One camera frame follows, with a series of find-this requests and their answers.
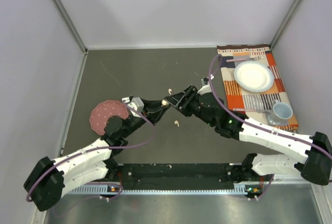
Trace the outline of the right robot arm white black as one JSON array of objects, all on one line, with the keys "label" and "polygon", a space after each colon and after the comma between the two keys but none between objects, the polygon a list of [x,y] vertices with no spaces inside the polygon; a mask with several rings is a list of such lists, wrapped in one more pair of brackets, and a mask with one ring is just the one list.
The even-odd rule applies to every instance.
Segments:
[{"label": "right robot arm white black", "polygon": [[321,186],[331,183],[331,144],[326,134],[303,135],[287,132],[236,113],[224,106],[209,86],[198,90],[190,85],[183,92],[162,100],[186,117],[195,115],[226,138],[261,145],[281,156],[248,155],[242,174],[248,180],[259,175],[299,174]]}]

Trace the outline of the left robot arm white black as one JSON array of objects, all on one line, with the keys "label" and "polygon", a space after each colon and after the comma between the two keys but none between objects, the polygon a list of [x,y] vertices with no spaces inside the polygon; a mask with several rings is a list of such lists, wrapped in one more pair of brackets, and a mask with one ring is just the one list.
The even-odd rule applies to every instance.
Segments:
[{"label": "left robot arm white black", "polygon": [[86,183],[115,179],[118,169],[113,157],[129,148],[125,139],[145,123],[154,126],[169,108],[165,100],[139,97],[101,102],[89,118],[91,129],[100,137],[69,155],[41,158],[23,184],[27,202],[43,212]]}]

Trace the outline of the pink earbud charging case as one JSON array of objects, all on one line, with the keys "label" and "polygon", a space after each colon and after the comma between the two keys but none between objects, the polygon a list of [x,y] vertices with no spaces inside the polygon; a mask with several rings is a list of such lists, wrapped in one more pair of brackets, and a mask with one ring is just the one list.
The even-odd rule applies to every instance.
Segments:
[{"label": "pink earbud charging case", "polygon": [[162,100],[161,104],[162,104],[162,106],[167,106],[167,105],[169,105],[169,103],[168,103],[166,100]]}]

